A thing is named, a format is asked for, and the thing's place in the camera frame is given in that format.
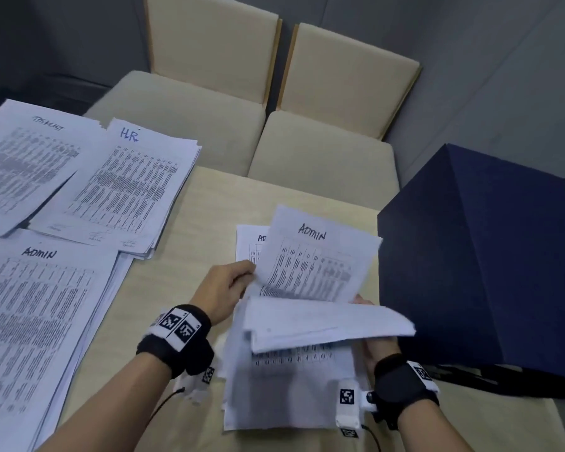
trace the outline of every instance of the table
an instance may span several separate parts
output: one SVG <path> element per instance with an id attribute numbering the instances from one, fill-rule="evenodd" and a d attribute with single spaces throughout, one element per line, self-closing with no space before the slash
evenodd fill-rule
<path id="1" fill-rule="evenodd" d="M 173 206 L 152 260 L 136 260 L 76 372 L 61 422 L 102 387 L 136 351 L 136 344 L 162 308 L 187 303 L 211 265 L 235 258 L 239 223 L 268 225 L 277 204 L 285 204 L 377 233 L 377 211 L 195 167 Z M 378 299 L 374 260 L 361 289 Z M 230 319 L 210 333 L 213 343 Z M 565 450 L 565 431 L 551 400 L 486 394 L 439 383 L 442 409 L 477 450 Z M 139 451 L 375 450 L 372 439 L 343 438 L 334 430 L 222 432 L 223 381 L 212 380 L 211 396 L 201 406 L 174 398 L 147 428 Z M 397 433 L 376 431 L 384 450 L 403 450 Z"/>

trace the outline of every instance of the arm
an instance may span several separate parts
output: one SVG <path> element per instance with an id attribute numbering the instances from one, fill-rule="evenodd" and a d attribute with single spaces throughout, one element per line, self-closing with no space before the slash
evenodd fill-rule
<path id="1" fill-rule="evenodd" d="M 354 303 L 372 304 L 361 296 Z M 364 359 L 374 379 L 377 362 L 400 354 L 396 338 L 364 340 Z M 437 404 L 420 400 L 407 406 L 398 418 L 398 430 L 407 452 L 472 452 L 471 446 L 446 419 Z"/>
<path id="2" fill-rule="evenodd" d="M 253 280 L 248 260 L 213 266 L 190 301 L 211 324 L 226 319 Z M 157 357 L 141 352 L 93 395 L 38 452 L 128 452 L 144 433 L 155 405 L 172 378 Z"/>

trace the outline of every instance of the wrist-mounted device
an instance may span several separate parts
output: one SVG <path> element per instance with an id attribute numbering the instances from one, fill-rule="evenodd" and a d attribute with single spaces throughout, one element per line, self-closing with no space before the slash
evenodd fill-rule
<path id="1" fill-rule="evenodd" d="M 172 370 L 172 379 L 184 371 L 188 375 L 204 372 L 214 353 L 207 333 L 211 320 L 200 308 L 183 304 L 162 313 L 151 324 L 138 344 L 136 355 L 148 352 Z"/>
<path id="2" fill-rule="evenodd" d="M 375 420 L 385 420 L 390 430 L 398 429 L 398 417 L 409 405 L 431 400 L 439 406 L 439 388 L 424 368 L 402 354 L 385 357 L 375 367 L 375 389 L 367 400 L 377 406 Z"/>

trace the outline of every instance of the dark blue box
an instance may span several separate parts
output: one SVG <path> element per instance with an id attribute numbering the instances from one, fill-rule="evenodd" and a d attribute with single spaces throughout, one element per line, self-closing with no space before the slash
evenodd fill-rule
<path id="1" fill-rule="evenodd" d="M 445 144 L 379 213 L 380 302 L 430 364 L 565 376 L 565 179 Z"/>

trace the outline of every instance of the beige chair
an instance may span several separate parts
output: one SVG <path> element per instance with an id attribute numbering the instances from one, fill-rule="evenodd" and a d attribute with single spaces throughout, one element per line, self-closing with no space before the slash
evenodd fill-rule
<path id="1" fill-rule="evenodd" d="M 145 0 L 152 73 L 85 114 L 196 139 L 198 165 L 246 176 L 264 126 L 281 21 L 233 0 Z"/>
<path id="2" fill-rule="evenodd" d="M 307 24 L 295 27 L 278 99 L 249 177 L 373 209 L 399 191 L 393 116 L 419 64 Z"/>

